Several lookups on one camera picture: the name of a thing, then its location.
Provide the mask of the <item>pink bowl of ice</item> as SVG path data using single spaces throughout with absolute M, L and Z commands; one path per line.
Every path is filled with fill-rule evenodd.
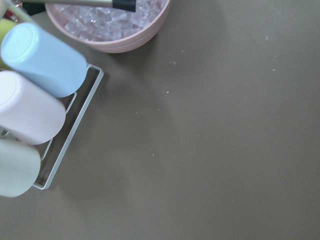
M 164 24 L 171 1 L 138 0 L 134 12 L 111 7 L 45 4 L 64 35 L 104 53 L 125 53 L 150 41 Z

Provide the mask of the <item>pink plastic cup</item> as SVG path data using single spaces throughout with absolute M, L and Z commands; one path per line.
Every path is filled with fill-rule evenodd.
M 65 119 L 58 99 L 14 71 L 0 72 L 0 126 L 11 135 L 40 145 L 60 132 Z

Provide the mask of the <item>light blue plastic cup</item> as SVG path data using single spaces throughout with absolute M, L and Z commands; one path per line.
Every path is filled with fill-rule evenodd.
M 5 34 L 0 56 L 11 69 L 57 98 L 76 92 L 87 75 L 87 60 L 80 52 L 30 22 Z

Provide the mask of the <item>pale mint white cup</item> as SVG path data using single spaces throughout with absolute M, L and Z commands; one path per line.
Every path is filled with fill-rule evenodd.
M 16 140 L 0 140 L 0 195 L 14 198 L 36 181 L 41 157 L 36 148 Z

